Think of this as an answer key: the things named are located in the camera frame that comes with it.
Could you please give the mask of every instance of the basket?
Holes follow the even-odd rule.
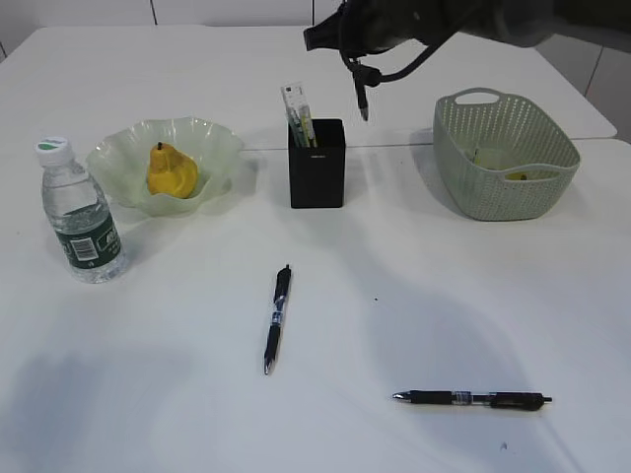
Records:
[[[458,103],[484,93],[492,103]],[[476,88],[436,103],[434,150],[454,201],[484,221],[535,219],[554,206],[581,158],[567,135],[536,104]]]

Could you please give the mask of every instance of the glass bowl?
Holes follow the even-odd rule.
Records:
[[[159,141],[191,157],[199,169],[190,197],[152,195],[147,188],[149,153]],[[244,143],[228,128],[192,116],[144,120],[104,138],[87,157],[88,171],[115,202],[152,216],[191,212],[220,195],[239,163]]]

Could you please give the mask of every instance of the water bottle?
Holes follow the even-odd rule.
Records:
[[[75,161],[68,140],[43,139],[35,152],[44,169],[43,210],[73,276],[84,283],[102,283],[122,273],[127,260],[103,191]]]

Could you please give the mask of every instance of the pen holder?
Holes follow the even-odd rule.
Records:
[[[294,209],[344,205],[346,140],[340,119],[315,119],[317,148],[302,148],[288,132],[289,188]]]

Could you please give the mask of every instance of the pear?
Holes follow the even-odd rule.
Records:
[[[197,184],[194,160],[168,143],[158,143],[149,155],[147,184],[152,194],[169,194],[178,199],[190,196]]]

